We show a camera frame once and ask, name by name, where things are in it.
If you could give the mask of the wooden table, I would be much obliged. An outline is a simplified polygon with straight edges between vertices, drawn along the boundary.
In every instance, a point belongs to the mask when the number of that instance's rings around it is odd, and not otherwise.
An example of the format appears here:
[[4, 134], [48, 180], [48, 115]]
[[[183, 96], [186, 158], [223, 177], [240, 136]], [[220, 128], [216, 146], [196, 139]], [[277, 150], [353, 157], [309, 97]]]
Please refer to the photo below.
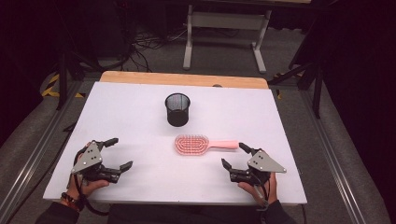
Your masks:
[[146, 72], [105, 71], [101, 82], [204, 86], [268, 90], [267, 81], [261, 77], [227, 77], [191, 74], [166, 74]]

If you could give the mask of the black mesh cup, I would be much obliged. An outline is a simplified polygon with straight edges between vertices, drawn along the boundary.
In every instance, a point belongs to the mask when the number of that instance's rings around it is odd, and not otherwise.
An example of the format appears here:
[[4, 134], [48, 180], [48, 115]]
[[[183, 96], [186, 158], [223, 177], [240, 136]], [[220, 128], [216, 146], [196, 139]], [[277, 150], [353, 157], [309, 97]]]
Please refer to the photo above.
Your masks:
[[190, 98], [184, 93], [168, 95], [164, 101], [167, 121], [174, 127], [182, 127], [189, 121]]

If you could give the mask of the person's left hand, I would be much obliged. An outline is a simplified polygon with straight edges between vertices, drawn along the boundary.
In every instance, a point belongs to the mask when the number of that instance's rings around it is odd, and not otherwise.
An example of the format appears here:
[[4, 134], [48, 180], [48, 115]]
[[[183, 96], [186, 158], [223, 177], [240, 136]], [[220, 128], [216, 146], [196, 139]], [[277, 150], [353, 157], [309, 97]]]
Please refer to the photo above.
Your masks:
[[66, 194], [77, 200], [81, 195], [89, 197], [97, 189], [108, 186], [109, 183], [105, 180], [85, 181], [81, 175], [71, 175]]

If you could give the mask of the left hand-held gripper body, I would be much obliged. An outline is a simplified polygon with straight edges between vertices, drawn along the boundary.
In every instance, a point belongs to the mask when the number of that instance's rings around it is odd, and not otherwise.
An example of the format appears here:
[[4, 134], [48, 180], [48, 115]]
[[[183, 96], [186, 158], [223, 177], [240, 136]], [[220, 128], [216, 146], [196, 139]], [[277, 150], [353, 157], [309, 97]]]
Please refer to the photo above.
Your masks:
[[82, 175], [88, 181], [105, 180], [110, 183], [117, 183], [121, 171], [116, 169], [106, 168], [102, 162], [101, 151], [103, 149], [103, 142], [92, 140], [82, 150], [82, 156], [77, 157], [71, 174]]

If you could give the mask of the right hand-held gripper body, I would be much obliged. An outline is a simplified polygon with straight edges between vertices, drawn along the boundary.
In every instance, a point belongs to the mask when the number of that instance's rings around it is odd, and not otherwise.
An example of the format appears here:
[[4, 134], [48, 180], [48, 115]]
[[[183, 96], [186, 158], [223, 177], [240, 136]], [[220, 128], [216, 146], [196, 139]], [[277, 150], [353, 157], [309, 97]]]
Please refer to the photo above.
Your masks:
[[251, 149], [252, 158], [247, 161], [246, 170], [234, 169], [229, 166], [229, 177], [232, 182], [245, 182], [251, 186], [265, 184], [271, 173], [285, 174], [287, 169], [273, 160], [262, 149]]

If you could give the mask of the black metal stand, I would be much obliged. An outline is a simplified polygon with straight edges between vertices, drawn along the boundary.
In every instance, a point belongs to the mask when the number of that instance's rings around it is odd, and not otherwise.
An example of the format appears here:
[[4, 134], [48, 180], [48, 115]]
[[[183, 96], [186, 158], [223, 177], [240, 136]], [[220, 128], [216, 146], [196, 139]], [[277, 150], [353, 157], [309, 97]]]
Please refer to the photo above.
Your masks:
[[63, 50], [59, 54], [59, 88], [60, 96], [57, 109], [60, 110], [68, 98], [67, 76], [70, 75], [74, 80], [81, 81], [85, 77], [85, 72], [81, 63], [85, 63], [95, 72], [103, 73], [106, 69], [94, 61], [90, 61], [81, 54], [73, 50]]
[[268, 81], [269, 86], [277, 85], [288, 78], [294, 77], [298, 74], [302, 74], [300, 79], [297, 82], [297, 88], [299, 90], [307, 91], [312, 83], [315, 83], [313, 100], [312, 100], [312, 110], [317, 119], [320, 118], [319, 115], [319, 105], [320, 105], [320, 97], [321, 97], [321, 88], [323, 75], [320, 71], [319, 63], [306, 63], [296, 68], [289, 70], [289, 72], [280, 75], [278, 77], [274, 77], [273, 79]]

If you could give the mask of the pink hairbrush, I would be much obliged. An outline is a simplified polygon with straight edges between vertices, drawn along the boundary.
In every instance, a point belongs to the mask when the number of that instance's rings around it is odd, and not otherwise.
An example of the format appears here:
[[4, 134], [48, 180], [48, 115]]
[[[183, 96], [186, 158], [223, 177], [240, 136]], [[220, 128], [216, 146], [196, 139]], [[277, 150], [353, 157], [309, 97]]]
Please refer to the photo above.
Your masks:
[[174, 141], [176, 151], [180, 155], [203, 155], [210, 148], [239, 148], [239, 143], [236, 140], [210, 140], [204, 135], [195, 134], [181, 134], [178, 135]]

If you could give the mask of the aluminium floor rail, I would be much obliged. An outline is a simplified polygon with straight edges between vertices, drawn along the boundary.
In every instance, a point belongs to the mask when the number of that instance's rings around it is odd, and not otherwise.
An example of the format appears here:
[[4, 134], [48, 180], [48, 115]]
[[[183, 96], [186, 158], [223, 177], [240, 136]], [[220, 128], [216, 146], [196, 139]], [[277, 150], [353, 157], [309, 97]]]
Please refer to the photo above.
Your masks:
[[0, 224], [7, 224], [11, 218], [11, 214], [16, 210], [23, 192], [35, 173], [36, 167], [40, 163], [44, 153], [47, 151], [47, 148], [49, 147], [53, 135], [59, 123], [61, 122], [67, 107], [69, 107], [73, 101], [81, 84], [81, 81], [76, 81], [69, 86], [69, 89], [64, 94], [65, 100], [63, 102], [63, 106], [60, 109], [55, 110], [49, 125], [46, 127], [40, 139], [35, 144], [32, 154], [19, 171], [10, 191], [0, 204]]
[[333, 179], [346, 206], [346, 210], [350, 216], [352, 224], [366, 224], [366, 220], [363, 217], [363, 214], [349, 185], [347, 177], [345, 176], [341, 164], [337, 160], [336, 155], [333, 151], [330, 138], [327, 135], [321, 120], [317, 118], [313, 110], [310, 94], [307, 91], [301, 91], [300, 95], [303, 99], [304, 107], [307, 109], [307, 113], [313, 122], [315, 130], [318, 133], [318, 137], [322, 144], [326, 162], [328, 163], [328, 166], [332, 172]]

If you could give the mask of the person's dark clothing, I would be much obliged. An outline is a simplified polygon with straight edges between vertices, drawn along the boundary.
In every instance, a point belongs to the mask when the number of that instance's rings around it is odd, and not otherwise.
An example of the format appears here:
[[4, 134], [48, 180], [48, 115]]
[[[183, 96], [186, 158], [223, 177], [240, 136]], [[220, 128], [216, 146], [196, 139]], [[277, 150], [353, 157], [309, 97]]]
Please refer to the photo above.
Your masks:
[[107, 224], [261, 224], [254, 206], [113, 204]]

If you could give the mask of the white table cover board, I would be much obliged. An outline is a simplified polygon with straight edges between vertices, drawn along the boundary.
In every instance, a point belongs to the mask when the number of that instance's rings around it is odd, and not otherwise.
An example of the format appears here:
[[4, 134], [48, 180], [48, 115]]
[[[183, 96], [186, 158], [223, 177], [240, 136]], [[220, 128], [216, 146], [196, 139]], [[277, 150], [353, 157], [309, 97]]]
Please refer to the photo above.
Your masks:
[[[164, 101], [172, 93], [190, 98], [189, 121], [174, 127]], [[231, 182], [225, 159], [247, 169], [242, 149], [212, 148], [200, 156], [181, 156], [174, 148], [179, 134], [202, 134], [210, 140], [236, 140], [261, 148], [287, 169], [277, 175], [277, 197], [284, 204], [305, 203], [304, 187], [290, 150], [274, 96], [269, 90], [97, 82], [45, 189], [57, 200], [68, 182], [76, 153], [91, 140], [119, 142], [103, 149], [103, 164], [132, 168], [116, 184], [97, 190], [100, 203], [172, 203], [252, 205], [253, 199]]]

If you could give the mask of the grey metal desk frame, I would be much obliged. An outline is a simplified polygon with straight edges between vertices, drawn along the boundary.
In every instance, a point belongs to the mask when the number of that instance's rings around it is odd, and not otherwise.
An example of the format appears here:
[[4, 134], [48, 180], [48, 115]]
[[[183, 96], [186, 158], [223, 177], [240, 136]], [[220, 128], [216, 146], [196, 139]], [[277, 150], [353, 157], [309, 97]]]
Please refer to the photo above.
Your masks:
[[192, 29], [236, 29], [254, 30], [258, 32], [255, 41], [251, 43], [253, 54], [258, 70], [261, 74], [266, 73], [266, 66], [262, 58], [262, 42], [271, 21], [272, 13], [279, 10], [296, 10], [297, 7], [306, 7], [311, 0], [263, 0], [262, 13], [228, 13], [228, 12], [204, 12], [196, 11], [194, 4], [188, 5], [187, 14], [187, 42], [185, 47], [183, 68], [191, 68], [192, 57]]

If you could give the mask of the person's right hand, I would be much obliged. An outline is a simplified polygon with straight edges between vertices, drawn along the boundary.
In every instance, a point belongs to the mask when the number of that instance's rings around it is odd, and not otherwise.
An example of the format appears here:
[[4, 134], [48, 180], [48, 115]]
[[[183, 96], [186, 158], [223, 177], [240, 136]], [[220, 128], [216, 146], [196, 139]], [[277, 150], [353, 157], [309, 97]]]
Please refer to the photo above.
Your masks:
[[237, 186], [250, 194], [254, 201], [261, 207], [267, 207], [269, 203], [277, 200], [276, 194], [276, 174], [271, 173], [269, 180], [264, 184], [264, 187], [253, 187], [249, 183], [240, 182]]

